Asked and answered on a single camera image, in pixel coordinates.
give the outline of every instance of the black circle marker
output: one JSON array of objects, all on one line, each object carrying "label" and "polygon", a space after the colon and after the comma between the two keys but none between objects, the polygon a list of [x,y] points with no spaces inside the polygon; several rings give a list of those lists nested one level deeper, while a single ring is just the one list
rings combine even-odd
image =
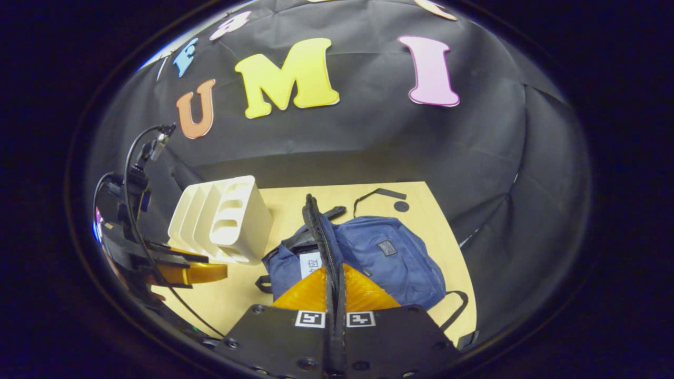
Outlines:
[{"label": "black circle marker", "polygon": [[407,204],[406,202],[396,202],[393,204],[393,208],[395,208],[398,212],[407,212],[410,210],[410,204]]}]

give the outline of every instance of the foam letter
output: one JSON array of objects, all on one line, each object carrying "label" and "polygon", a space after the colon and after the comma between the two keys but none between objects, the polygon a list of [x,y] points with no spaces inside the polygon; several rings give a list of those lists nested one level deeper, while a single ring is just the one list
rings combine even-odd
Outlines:
[{"label": "foam letter", "polygon": [[175,60],[173,61],[173,64],[178,66],[178,78],[182,78],[183,74],[185,73],[185,70],[189,67],[189,65],[192,64],[192,61],[194,60],[194,57],[192,55],[194,54],[194,44],[197,43],[198,38],[195,38],[185,46],[185,48],[178,53],[178,56],[175,57]]},{"label": "foam letter", "polygon": [[251,11],[246,11],[243,13],[239,13],[236,16],[230,18],[229,20],[223,22],[218,29],[211,34],[211,37],[209,38],[210,40],[216,40],[222,36],[224,36],[226,33],[233,32],[236,29],[239,29],[241,26],[246,25],[248,22],[248,16],[251,15]]},{"label": "foam letter", "polygon": [[438,4],[432,3],[428,0],[415,0],[415,3],[417,3],[418,6],[422,7],[423,9],[426,9],[427,11],[431,12],[434,15],[446,18],[447,20],[458,21],[458,18],[456,18],[454,15],[451,15],[440,9],[442,7]]},{"label": "foam letter", "polygon": [[401,36],[398,40],[412,53],[417,86],[410,91],[410,100],[419,104],[453,107],[459,96],[452,91],[445,52],[450,47],[430,38]]},{"label": "foam letter", "polygon": [[240,61],[234,70],[243,76],[248,98],[246,117],[254,119],[272,112],[272,106],[264,100],[262,91],[279,109],[285,110],[295,82],[297,96],[293,102],[298,108],[322,107],[339,102],[339,93],[330,86],[326,67],[326,49],[331,44],[327,38],[299,41],[290,48],[282,69],[262,54]]},{"label": "foam letter", "polygon": [[197,93],[202,98],[203,115],[199,123],[194,123],[192,119],[191,100],[194,97],[193,92],[184,94],[175,103],[180,116],[180,128],[183,130],[185,137],[191,140],[205,136],[213,126],[213,86],[215,86],[215,79],[206,80],[197,87]]}]

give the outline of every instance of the orange gripper pad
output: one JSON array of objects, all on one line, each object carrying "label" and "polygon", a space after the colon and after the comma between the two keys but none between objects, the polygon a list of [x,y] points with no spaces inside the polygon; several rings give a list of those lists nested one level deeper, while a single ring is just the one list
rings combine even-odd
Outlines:
[{"label": "orange gripper pad", "polygon": [[[358,270],[344,265],[346,283],[346,311],[364,312],[400,307],[386,291]],[[326,268],[312,272],[295,283],[273,304],[290,310],[326,311]]]}]

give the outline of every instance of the letter m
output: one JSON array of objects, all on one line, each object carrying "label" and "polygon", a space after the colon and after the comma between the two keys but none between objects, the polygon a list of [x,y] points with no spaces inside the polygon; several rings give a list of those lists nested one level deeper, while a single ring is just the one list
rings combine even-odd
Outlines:
[{"label": "letter m", "polygon": [[293,102],[299,108],[338,103],[339,93],[330,86],[326,67],[326,49],[331,44],[327,38],[299,41],[290,48],[282,69],[262,54],[240,61],[234,70],[243,76],[248,98],[246,117],[254,119],[272,112],[272,106],[264,100],[262,91],[279,109],[288,108],[295,82],[297,96]]}]

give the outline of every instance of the pink letter i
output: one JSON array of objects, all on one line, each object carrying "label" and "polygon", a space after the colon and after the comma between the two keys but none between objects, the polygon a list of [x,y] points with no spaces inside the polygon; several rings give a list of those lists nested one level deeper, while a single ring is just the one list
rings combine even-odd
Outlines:
[{"label": "pink letter i", "polygon": [[444,107],[457,105],[459,96],[452,91],[445,61],[445,52],[450,47],[440,41],[416,36],[401,36],[398,40],[410,49],[415,63],[417,86],[410,91],[410,100]]}]

